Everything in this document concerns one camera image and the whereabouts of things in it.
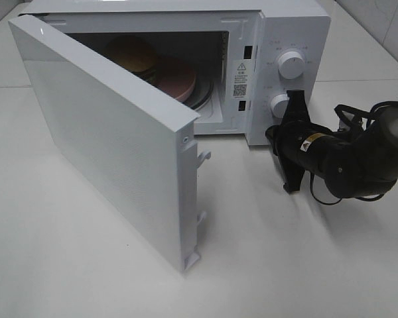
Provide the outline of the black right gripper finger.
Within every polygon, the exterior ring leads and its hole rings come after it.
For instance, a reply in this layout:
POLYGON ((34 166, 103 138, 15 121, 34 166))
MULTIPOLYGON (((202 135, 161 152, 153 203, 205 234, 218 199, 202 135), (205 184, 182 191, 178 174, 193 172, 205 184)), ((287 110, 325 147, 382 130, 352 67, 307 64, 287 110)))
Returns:
POLYGON ((279 169, 283 178, 283 189, 287 193, 294 193, 300 190, 300 185, 305 173, 297 155, 278 154, 275 156, 279 163, 279 169))
POLYGON ((287 97, 289 98, 289 100, 281 124, 287 125, 289 123, 296 122, 310 124, 311 120, 305 101, 304 90, 287 90, 287 97))

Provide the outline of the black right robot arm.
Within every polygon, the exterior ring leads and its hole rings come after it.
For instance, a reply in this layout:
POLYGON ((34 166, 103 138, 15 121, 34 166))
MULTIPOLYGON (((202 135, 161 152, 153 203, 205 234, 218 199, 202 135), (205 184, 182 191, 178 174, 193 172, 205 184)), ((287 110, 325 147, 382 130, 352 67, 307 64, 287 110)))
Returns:
POLYGON ((381 199, 398 179, 398 101, 369 111, 339 104, 338 130, 313 123, 304 91, 289 90, 281 122, 265 136, 278 158, 287 193, 298 192, 305 172, 324 180, 338 200, 381 199))

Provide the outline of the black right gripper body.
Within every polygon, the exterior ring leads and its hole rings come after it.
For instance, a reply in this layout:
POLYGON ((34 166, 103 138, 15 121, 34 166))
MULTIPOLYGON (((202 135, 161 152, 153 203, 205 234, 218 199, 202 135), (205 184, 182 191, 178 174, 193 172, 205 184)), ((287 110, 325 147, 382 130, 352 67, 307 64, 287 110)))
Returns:
POLYGON ((305 170, 323 171, 323 161, 335 138, 320 127, 300 123, 273 126, 270 142, 276 155, 297 155, 305 170))

